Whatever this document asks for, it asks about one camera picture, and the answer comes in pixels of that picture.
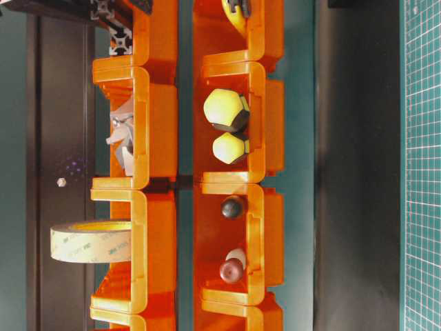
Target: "bin lip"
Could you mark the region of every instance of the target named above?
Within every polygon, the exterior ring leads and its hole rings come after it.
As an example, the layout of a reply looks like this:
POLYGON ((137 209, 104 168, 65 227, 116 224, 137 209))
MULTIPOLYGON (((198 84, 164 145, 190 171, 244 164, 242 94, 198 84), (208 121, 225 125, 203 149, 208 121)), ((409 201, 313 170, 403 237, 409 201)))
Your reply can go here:
POLYGON ((247 274, 247 292, 228 292, 225 290, 216 290, 213 288, 201 288, 201 299, 207 301, 217 301, 226 303, 235 303, 243 305, 258 305, 265 298, 265 191, 256 183, 199 183, 196 185, 201 194, 219 194, 219 195, 245 195, 248 202, 247 211, 247 234, 256 233, 254 220, 258 220, 258 247, 251 248, 247 240, 247 258, 251 258, 253 249, 257 252, 263 252, 251 261, 258 265, 259 269, 253 270, 247 274), (217 300, 217 296, 226 297, 228 300, 217 300))
POLYGON ((224 77, 227 75, 248 75, 249 93, 260 98, 260 147, 248 155, 247 170, 245 171, 202 171, 197 176, 205 183, 260 183, 265 178, 267 172, 265 143, 266 70, 261 63, 254 61, 219 65, 210 64, 202 66, 201 75, 198 79, 204 81, 213 77, 224 77), (255 170, 251 169, 251 163, 258 165, 258 167, 255 170))
MULTIPOLYGON (((130 314, 138 314, 144 311, 148 304, 148 251, 147 251, 147 220, 148 220, 148 199, 147 195, 136 190, 90 190, 91 200, 93 201, 124 201, 130 202, 131 222, 132 222, 132 261, 130 264, 130 300, 124 299, 105 299, 109 302, 121 303, 119 306, 127 307, 130 314)), ((106 310, 105 307, 94 305, 94 298, 98 303, 102 302, 102 297, 92 295, 92 307, 94 309, 106 310)))
POLYGON ((95 178, 94 188, 131 188, 141 190, 150 182, 150 75, 141 67, 101 68, 93 71, 94 84, 132 80, 134 98, 134 174, 132 177, 95 178), (137 118, 145 117, 145 123, 137 118))

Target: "grid lines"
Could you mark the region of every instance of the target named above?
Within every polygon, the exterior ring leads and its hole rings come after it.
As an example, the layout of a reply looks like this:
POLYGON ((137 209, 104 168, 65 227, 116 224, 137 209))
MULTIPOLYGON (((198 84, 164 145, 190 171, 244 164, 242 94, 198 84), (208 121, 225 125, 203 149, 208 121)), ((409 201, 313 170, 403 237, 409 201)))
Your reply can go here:
POLYGON ((406 331, 441 331, 441 0, 404 1, 406 331))

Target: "roll of tape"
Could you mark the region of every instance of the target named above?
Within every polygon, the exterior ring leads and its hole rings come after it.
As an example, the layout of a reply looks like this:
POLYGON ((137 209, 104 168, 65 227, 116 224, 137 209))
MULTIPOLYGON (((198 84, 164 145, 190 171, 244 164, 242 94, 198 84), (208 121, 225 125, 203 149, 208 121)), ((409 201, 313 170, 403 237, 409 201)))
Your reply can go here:
POLYGON ((56 225, 50 229, 50 254, 53 259, 73 263, 130 261, 131 229, 129 221, 56 225))

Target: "black metal bracket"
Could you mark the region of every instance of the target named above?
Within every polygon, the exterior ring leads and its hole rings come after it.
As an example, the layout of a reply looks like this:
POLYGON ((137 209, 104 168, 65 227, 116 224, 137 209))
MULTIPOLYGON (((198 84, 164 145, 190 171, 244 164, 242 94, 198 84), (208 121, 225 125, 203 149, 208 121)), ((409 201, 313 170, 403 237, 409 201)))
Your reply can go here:
POLYGON ((141 9, 145 14, 151 15, 153 10, 153 0, 130 0, 132 5, 141 9))
POLYGON ((240 6, 244 18, 247 19, 251 16, 251 3, 249 0, 227 0, 227 2, 231 12, 236 12, 236 6, 240 6))

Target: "dark wall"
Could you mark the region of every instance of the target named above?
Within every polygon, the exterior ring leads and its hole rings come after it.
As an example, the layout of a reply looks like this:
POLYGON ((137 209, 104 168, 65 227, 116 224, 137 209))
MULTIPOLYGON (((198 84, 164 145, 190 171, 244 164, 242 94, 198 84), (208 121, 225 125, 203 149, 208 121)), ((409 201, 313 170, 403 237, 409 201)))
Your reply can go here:
POLYGON ((397 330, 399 2, 318 9, 315 330, 397 330))
POLYGON ((1 9, 0 18, 0 324, 24 331, 26 16, 1 9))

